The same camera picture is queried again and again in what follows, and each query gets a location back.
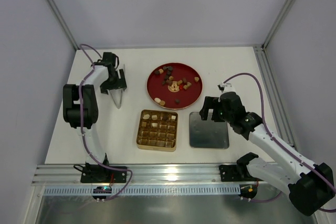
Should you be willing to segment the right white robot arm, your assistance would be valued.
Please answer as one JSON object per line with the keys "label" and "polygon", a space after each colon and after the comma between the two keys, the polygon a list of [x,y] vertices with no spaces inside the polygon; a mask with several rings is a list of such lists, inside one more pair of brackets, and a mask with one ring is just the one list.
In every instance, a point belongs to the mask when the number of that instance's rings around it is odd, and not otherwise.
{"label": "right white robot arm", "polygon": [[333,171],[326,163],[317,165],[305,158],[268,129],[262,117],[247,112],[235,92],[224,92],[220,97],[206,96],[200,117],[228,123],[235,133],[267,153],[277,165],[268,165],[254,153],[237,161],[237,166],[249,176],[259,178],[289,197],[293,206],[305,216],[320,210],[335,196]]}

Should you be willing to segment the metal tweezers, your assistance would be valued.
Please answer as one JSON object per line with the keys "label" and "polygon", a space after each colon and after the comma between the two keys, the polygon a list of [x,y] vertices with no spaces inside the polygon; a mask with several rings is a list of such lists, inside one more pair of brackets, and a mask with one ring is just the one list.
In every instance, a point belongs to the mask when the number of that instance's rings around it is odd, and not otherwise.
{"label": "metal tweezers", "polygon": [[123,93],[124,93],[124,90],[120,88],[120,74],[119,74],[119,70],[120,69],[123,69],[124,72],[125,72],[125,64],[123,64],[121,66],[121,68],[117,69],[116,70],[116,73],[117,73],[117,81],[116,83],[113,85],[113,89],[112,90],[109,90],[109,94],[110,94],[110,97],[112,98],[114,104],[115,104],[115,107],[117,109],[120,109],[121,106],[122,106],[122,98],[123,98]]}

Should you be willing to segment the aluminium rail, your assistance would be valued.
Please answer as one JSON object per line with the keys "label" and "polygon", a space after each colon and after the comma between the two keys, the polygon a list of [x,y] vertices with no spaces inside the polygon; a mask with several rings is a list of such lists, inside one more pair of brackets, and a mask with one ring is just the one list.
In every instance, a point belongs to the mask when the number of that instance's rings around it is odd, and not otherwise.
{"label": "aluminium rail", "polygon": [[[132,170],[132,184],[194,184],[220,183],[218,163],[199,164],[127,164]],[[37,166],[32,184],[79,184],[81,172],[70,164]]]}

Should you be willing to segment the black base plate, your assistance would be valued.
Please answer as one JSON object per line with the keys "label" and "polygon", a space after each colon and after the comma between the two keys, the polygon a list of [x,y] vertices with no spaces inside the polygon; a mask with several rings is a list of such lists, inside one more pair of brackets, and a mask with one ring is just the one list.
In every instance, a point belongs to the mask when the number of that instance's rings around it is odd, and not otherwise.
{"label": "black base plate", "polygon": [[258,178],[252,177],[246,165],[221,164],[218,167],[222,182],[254,182]]}
{"label": "black base plate", "polygon": [[100,165],[86,164],[73,167],[81,172],[80,182],[84,184],[127,182],[127,167],[125,166],[106,169]]}

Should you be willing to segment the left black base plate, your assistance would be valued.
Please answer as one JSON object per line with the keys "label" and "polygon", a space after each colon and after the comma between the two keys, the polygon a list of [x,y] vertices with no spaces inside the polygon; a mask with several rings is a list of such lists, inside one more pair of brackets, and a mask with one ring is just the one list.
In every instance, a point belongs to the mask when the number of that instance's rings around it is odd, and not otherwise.
{"label": "left black base plate", "polygon": [[80,182],[84,184],[127,182],[127,167],[125,166],[106,169],[100,165],[86,164],[73,167],[81,172]]}

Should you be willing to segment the right controller board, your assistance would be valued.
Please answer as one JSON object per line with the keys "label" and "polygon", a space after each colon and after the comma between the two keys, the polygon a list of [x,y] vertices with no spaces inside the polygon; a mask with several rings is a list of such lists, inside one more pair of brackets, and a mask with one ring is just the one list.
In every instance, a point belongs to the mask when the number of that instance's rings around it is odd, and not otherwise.
{"label": "right controller board", "polygon": [[240,188],[241,194],[251,194],[257,189],[257,186],[247,185]]}

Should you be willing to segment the tan cube chocolate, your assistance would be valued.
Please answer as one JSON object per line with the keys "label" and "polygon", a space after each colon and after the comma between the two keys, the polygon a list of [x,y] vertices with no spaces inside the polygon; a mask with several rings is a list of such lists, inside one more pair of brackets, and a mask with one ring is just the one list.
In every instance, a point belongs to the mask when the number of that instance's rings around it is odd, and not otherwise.
{"label": "tan cube chocolate", "polygon": [[148,119],[149,117],[150,117],[149,114],[145,114],[143,118],[146,120],[146,119]]}

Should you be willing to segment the round red tray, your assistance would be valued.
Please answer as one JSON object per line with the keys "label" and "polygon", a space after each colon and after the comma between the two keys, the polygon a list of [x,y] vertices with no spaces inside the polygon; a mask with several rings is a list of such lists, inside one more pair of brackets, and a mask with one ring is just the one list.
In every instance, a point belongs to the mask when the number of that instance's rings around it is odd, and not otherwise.
{"label": "round red tray", "polygon": [[[199,82],[194,81],[195,77],[199,77]],[[188,85],[188,89],[183,89],[184,85]],[[186,109],[200,98],[203,80],[194,68],[184,63],[164,63],[149,74],[146,90],[150,99],[164,109]],[[165,105],[156,103],[155,98],[165,101]]]}

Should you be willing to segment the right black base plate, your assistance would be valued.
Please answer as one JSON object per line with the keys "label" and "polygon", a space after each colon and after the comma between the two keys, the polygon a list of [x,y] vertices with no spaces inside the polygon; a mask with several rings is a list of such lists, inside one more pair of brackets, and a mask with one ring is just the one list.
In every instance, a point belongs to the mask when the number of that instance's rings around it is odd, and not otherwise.
{"label": "right black base plate", "polygon": [[221,164],[218,167],[222,182],[254,182],[258,178],[252,177],[246,165]]}

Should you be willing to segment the controller board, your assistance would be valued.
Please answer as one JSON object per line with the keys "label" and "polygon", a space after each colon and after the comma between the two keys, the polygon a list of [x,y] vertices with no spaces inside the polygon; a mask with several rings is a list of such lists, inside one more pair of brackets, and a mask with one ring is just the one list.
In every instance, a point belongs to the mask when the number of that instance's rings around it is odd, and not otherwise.
{"label": "controller board", "polygon": [[112,188],[109,186],[98,186],[93,189],[93,194],[111,194]]}
{"label": "controller board", "polygon": [[247,185],[240,188],[241,194],[251,194],[257,189],[257,186]]}

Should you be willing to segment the silver square tin lid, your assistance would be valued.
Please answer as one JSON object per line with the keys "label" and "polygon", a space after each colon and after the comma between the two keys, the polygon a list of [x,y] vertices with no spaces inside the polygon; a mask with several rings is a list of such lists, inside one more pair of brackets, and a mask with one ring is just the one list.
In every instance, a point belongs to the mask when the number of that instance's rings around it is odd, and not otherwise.
{"label": "silver square tin lid", "polygon": [[189,115],[189,144],[192,148],[228,149],[228,127],[225,122],[214,122],[212,114],[206,121],[198,112]]}

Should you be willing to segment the gold chocolate box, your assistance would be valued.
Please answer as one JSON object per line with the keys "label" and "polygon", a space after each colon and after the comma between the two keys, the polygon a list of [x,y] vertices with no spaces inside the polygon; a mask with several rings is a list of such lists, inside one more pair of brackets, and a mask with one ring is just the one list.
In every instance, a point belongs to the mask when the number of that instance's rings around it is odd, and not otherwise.
{"label": "gold chocolate box", "polygon": [[[144,119],[144,115],[149,114],[148,119]],[[167,120],[162,120],[163,115],[168,115]],[[157,115],[157,119],[153,120],[152,115]],[[171,116],[175,115],[176,119],[171,120]],[[176,112],[143,110],[140,114],[138,133],[136,136],[136,144],[141,150],[174,152],[176,150],[178,114]],[[142,127],[142,122],[146,122],[147,126]],[[157,123],[157,127],[152,127],[152,123]]]}

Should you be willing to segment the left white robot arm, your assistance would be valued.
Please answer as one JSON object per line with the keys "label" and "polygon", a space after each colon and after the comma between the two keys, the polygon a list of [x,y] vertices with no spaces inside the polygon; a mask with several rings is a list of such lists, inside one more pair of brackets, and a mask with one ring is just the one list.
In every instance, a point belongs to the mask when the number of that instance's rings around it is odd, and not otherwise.
{"label": "left white robot arm", "polygon": [[124,69],[118,63],[98,60],[76,84],[63,87],[62,109],[66,123],[79,135],[86,152],[86,165],[110,169],[106,152],[99,140],[96,123],[99,108],[96,93],[108,95],[117,109],[127,88]]}

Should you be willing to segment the left controller board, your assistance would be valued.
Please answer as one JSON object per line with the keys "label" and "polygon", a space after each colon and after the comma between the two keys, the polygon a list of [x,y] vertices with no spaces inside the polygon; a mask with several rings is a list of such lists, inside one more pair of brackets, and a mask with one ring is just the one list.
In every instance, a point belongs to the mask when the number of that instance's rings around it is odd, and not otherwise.
{"label": "left controller board", "polygon": [[111,194],[112,188],[109,186],[98,186],[93,189],[93,194]]}

